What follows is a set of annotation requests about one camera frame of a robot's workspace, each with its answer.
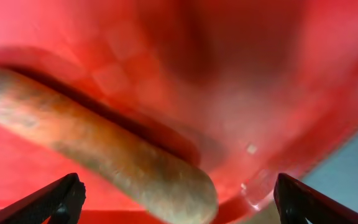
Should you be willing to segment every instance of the white spot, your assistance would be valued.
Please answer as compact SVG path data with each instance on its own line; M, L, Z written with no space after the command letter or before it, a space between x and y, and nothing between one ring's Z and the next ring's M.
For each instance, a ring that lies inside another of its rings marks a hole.
M247 152L251 155L255 154L255 152L258 150L258 148L253 145L253 144L250 144L248 147L247 147Z

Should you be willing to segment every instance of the red container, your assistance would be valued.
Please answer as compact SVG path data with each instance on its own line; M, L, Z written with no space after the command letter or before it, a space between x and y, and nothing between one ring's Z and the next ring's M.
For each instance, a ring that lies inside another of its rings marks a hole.
M358 1L0 0L0 66L49 74L200 166L214 223L251 216L358 129ZM0 127L0 208L69 172L80 223L158 223L111 184Z

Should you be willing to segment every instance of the sausage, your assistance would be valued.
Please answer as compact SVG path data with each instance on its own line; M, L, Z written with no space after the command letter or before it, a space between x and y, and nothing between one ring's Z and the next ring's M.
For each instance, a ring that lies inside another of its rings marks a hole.
M0 125L98 173L169 223L209 223L211 179L56 91L0 68Z

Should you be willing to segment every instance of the red basket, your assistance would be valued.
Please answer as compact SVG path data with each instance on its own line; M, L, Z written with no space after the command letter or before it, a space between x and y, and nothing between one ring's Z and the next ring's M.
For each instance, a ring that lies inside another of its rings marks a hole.
M0 66L36 70L200 166L215 223L251 216L358 129L358 1L0 0ZM70 172L80 223L158 223L97 175L0 127L0 209Z

